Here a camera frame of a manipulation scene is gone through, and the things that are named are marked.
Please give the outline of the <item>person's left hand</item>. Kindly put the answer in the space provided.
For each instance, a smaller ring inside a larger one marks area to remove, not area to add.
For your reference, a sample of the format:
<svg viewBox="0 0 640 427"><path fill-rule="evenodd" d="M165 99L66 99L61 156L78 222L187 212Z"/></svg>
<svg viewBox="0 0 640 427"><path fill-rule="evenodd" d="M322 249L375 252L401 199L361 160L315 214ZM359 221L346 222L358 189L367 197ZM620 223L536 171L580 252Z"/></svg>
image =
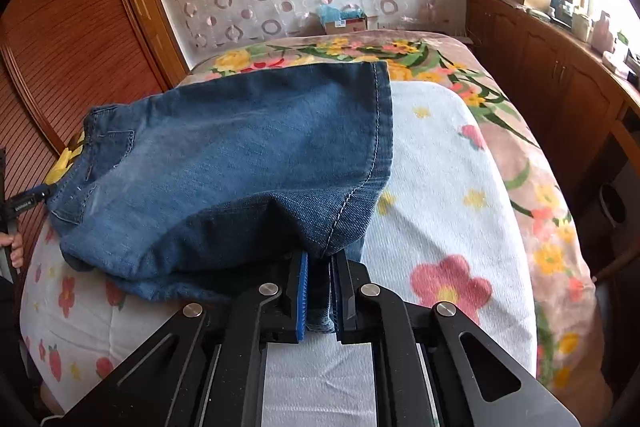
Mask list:
<svg viewBox="0 0 640 427"><path fill-rule="evenodd" d="M9 259L14 269L22 269L24 265L23 236L20 232L12 234L0 233L0 245L9 248Z"/></svg>

